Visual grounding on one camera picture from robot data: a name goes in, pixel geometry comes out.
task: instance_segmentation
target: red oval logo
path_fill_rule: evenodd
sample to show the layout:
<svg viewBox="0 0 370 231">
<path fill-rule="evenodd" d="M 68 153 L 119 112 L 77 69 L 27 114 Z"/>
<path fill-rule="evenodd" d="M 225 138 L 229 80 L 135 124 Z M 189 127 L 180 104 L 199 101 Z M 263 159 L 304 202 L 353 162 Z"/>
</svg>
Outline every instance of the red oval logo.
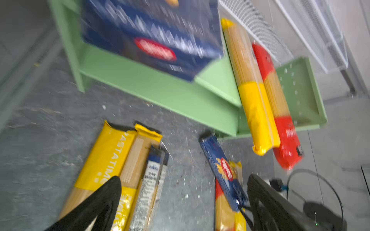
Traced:
<svg viewBox="0 0 370 231">
<path fill-rule="evenodd" d="M 228 177 L 229 181 L 233 181 L 234 177 L 232 175 L 230 165 L 224 158 L 221 158 L 221 167 L 222 167 L 223 172 Z"/>
<path fill-rule="evenodd" d="M 175 53 L 160 43 L 154 42 L 147 38 L 135 38 L 134 42 L 140 50 L 144 51 L 150 56 L 166 61 L 176 61 Z"/>
</svg>

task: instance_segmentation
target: blue pasta box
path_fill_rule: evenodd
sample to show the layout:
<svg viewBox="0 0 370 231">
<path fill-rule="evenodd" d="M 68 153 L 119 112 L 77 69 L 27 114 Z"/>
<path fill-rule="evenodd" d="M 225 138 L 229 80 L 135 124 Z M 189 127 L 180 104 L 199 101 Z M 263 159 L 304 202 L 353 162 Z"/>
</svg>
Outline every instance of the blue pasta box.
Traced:
<svg viewBox="0 0 370 231">
<path fill-rule="evenodd" d="M 217 0 L 83 0 L 82 37 L 192 81 L 223 56 Z"/>
<path fill-rule="evenodd" d="M 248 198 L 239 181 L 234 179 L 229 161 L 218 143 L 215 134 L 202 137 L 199 143 L 208 158 L 216 179 L 220 183 L 230 208 L 234 211 L 239 211 L 239 206 L 247 206 Z"/>
</svg>

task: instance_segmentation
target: barilla logo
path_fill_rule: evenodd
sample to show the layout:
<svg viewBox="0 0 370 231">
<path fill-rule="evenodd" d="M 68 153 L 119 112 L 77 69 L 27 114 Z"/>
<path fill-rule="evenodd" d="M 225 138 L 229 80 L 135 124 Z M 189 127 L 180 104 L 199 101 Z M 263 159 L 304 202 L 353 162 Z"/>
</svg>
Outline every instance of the barilla logo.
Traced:
<svg viewBox="0 0 370 231">
<path fill-rule="evenodd" d="M 135 38 L 134 42 L 139 49 L 150 56 L 166 61 L 176 61 L 175 53 L 168 47 L 146 38 Z"/>
<path fill-rule="evenodd" d="M 233 181 L 234 177 L 229 163 L 224 158 L 217 158 L 219 164 L 216 164 L 218 172 L 222 175 L 225 180 Z"/>
</svg>

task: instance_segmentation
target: red spaghetti package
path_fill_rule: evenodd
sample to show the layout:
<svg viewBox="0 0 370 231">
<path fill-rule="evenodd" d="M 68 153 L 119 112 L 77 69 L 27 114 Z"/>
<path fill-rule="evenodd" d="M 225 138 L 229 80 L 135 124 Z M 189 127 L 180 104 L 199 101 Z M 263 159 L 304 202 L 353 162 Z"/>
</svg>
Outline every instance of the red spaghetti package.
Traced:
<svg viewBox="0 0 370 231">
<path fill-rule="evenodd" d="M 281 167 L 289 170 L 301 161 L 302 148 L 271 56 L 260 45 L 252 46 L 281 141 L 280 147 L 273 149 L 274 154 Z"/>
</svg>

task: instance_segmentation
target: spaghetti package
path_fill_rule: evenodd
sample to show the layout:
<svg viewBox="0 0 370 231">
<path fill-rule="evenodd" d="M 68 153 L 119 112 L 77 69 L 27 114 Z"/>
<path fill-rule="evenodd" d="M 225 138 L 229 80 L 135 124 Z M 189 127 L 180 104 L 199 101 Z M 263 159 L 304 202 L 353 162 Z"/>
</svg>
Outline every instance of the spaghetti package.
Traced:
<svg viewBox="0 0 370 231">
<path fill-rule="evenodd" d="M 135 201 L 135 209 L 130 213 L 129 222 L 125 230 L 148 230 L 149 222 L 158 207 L 162 193 L 168 158 L 168 152 L 154 147 L 151 148 L 147 168 L 140 182 L 139 193 Z"/>
<path fill-rule="evenodd" d="M 281 167 L 289 170 L 301 161 L 303 157 L 302 148 L 271 56 L 263 47 L 257 44 L 253 44 L 253 50 L 281 140 L 280 147 L 273 149 L 274 154 Z"/>
<path fill-rule="evenodd" d="M 119 176 L 137 136 L 134 130 L 112 128 L 107 121 L 68 197 L 59 218 L 64 217 L 112 176 Z"/>
<path fill-rule="evenodd" d="M 162 135 L 139 124 L 135 125 L 135 129 L 137 130 L 137 137 L 120 175 L 122 196 L 117 208 L 112 231 L 125 230 L 133 202 L 137 196 L 137 189 L 139 188 L 140 179 L 146 166 L 149 150 L 152 146 L 158 148 L 162 140 Z"/>
<path fill-rule="evenodd" d="M 222 28 L 240 99 L 252 134 L 253 150 L 257 155 L 263 156 L 271 148 L 280 146 L 265 86 L 246 31 L 226 19 L 222 20 Z"/>
<path fill-rule="evenodd" d="M 223 56 L 217 0 L 83 0 L 85 42 L 192 81 Z"/>
<path fill-rule="evenodd" d="M 230 161 L 234 179 L 243 184 L 242 164 Z M 234 212 L 221 189 L 220 183 L 216 180 L 216 207 L 215 207 L 215 230 L 216 231 L 245 231 L 246 221 L 240 212 Z"/>
<path fill-rule="evenodd" d="M 238 212 L 239 205 L 246 206 L 248 198 L 238 180 L 234 180 L 234 174 L 230 164 L 213 133 L 202 137 L 199 141 L 209 165 L 218 180 L 222 191 L 229 203 L 230 208 Z"/>
</svg>

